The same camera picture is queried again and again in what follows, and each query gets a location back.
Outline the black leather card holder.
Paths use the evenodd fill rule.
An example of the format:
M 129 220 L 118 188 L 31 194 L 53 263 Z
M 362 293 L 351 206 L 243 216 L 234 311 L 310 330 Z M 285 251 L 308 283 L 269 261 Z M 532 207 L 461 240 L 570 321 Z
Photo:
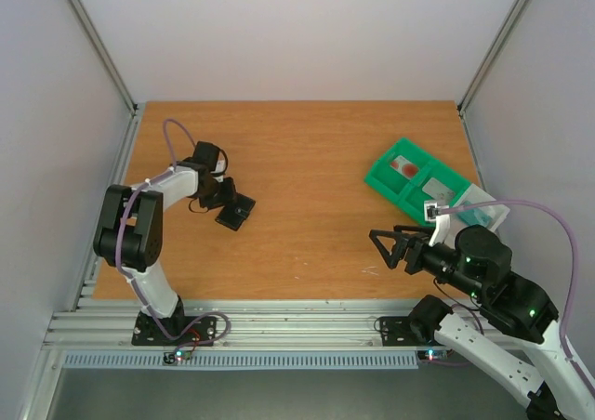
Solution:
M 216 217 L 216 222 L 225 228 L 237 231 L 249 218 L 255 205 L 254 199 L 238 193 L 234 202 L 227 203 L 222 207 Z

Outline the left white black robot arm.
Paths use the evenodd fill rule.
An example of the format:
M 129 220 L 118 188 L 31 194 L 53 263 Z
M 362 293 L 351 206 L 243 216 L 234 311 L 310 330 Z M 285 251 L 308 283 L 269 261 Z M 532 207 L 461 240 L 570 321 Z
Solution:
M 126 279 L 141 309 L 132 334 L 135 346 L 211 346 L 222 335 L 222 313 L 196 318 L 168 283 L 160 255 L 165 211 L 181 200 L 218 210 L 216 221 L 238 230 L 254 203 L 236 191 L 226 174 L 228 157 L 217 145 L 200 141 L 192 156 L 135 186 L 111 185 L 105 192 L 93 249 Z

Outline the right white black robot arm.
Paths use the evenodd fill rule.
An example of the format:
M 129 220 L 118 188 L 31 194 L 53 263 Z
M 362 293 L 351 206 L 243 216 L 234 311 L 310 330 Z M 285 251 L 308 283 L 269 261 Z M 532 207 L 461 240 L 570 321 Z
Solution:
M 521 361 L 472 329 L 439 297 L 426 295 L 408 315 L 411 334 L 422 344 L 452 349 L 491 376 L 530 419 L 591 419 L 594 379 L 579 359 L 567 356 L 559 311 L 538 284 L 513 272 L 512 252 L 490 230 L 471 226 L 453 246 L 435 243 L 426 228 L 371 230 L 385 264 L 399 262 L 413 275 L 426 271 L 474 301 L 480 314 L 523 351 Z

